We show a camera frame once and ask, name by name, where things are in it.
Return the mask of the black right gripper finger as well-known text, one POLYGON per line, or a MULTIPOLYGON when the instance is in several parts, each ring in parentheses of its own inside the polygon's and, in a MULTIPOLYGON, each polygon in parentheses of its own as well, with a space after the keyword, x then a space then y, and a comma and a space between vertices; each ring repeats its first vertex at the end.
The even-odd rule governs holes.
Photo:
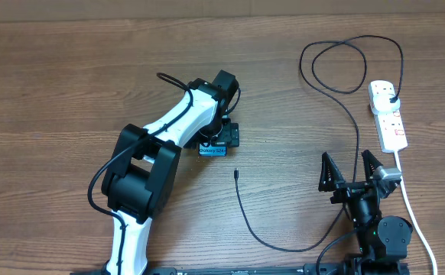
POLYGON ((372 180, 375 170, 382 166, 382 163, 369 150, 364 150, 361 155, 365 172, 365 180, 369 182, 372 180))
POLYGON ((318 190, 320 192, 331 192, 342 188, 346 184, 337 165, 331 156, 324 152, 321 158, 321 173, 318 190))

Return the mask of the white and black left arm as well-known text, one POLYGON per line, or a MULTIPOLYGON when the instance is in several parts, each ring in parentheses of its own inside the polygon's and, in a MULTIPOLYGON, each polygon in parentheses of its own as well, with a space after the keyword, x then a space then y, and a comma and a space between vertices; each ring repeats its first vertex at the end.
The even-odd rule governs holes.
POLYGON ((234 75, 221 70, 211 82, 189 83, 166 73, 157 76, 182 89, 184 97, 157 121, 142 128, 126 125, 87 190, 89 204, 114 221, 112 254, 99 274, 148 272, 151 223, 167 204, 184 148, 224 157, 239 146, 239 126, 229 118, 241 96, 234 75))

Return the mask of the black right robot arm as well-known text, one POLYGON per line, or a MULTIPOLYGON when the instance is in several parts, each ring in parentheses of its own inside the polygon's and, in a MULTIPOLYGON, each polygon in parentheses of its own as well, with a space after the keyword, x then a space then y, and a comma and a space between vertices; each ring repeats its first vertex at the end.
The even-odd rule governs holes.
POLYGON ((401 262, 408 255, 413 225, 399 216, 383 216, 380 202, 391 195, 401 183, 402 173, 397 167, 384 167, 369 151, 362 152, 365 179, 348 183, 344 180, 331 156, 322 154, 318 190, 331 192, 330 202, 349 211, 353 230, 329 243, 318 256, 315 271, 331 274, 408 274, 407 264, 401 262), (335 244, 355 235, 358 254, 347 254, 338 264, 321 267, 324 254, 335 244))

